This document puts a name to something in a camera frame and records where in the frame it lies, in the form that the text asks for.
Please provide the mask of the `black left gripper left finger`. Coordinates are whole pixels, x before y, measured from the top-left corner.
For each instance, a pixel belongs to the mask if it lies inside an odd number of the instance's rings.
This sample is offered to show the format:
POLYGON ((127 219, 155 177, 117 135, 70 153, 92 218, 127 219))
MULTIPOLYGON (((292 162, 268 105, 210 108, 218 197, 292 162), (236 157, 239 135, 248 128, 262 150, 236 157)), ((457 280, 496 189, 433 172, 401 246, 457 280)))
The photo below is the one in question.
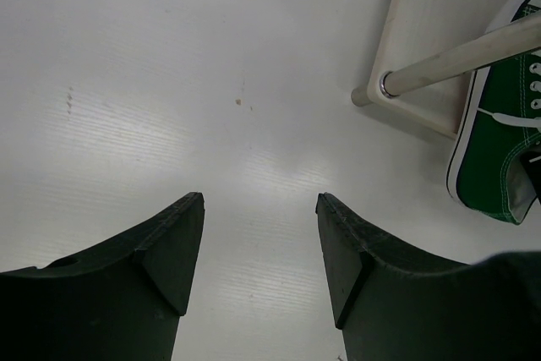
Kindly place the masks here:
POLYGON ((187 313, 204 198, 50 265, 1 275, 4 360, 168 360, 187 313))

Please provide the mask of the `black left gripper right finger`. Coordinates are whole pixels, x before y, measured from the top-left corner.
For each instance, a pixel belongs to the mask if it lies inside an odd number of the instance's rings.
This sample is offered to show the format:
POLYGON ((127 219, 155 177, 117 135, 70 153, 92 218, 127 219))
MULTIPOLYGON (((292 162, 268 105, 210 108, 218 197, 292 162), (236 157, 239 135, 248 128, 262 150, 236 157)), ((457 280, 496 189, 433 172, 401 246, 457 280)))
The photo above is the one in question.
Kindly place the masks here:
POLYGON ((539 252, 467 265, 397 238, 333 194, 320 194, 315 212, 348 359, 539 359, 539 252))

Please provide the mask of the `green canvas sneaker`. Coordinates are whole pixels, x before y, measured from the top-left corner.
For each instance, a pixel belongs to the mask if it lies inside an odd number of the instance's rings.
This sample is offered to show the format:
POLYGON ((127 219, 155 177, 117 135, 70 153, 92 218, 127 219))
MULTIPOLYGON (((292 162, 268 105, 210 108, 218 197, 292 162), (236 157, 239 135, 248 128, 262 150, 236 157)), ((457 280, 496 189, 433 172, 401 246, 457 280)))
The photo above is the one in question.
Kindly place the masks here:
POLYGON ((515 225, 539 199, 539 49, 472 74, 446 187, 467 208, 515 225))

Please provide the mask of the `white two-tier shoe shelf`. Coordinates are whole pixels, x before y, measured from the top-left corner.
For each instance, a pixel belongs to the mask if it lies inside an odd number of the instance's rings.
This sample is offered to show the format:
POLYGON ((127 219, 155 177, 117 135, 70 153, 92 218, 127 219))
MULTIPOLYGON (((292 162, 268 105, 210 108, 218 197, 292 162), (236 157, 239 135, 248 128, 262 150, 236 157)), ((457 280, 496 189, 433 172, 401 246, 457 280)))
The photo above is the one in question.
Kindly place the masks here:
POLYGON ((374 66, 352 91, 449 138, 455 136, 470 74, 540 47, 540 15, 489 28, 508 0, 391 0, 374 66))

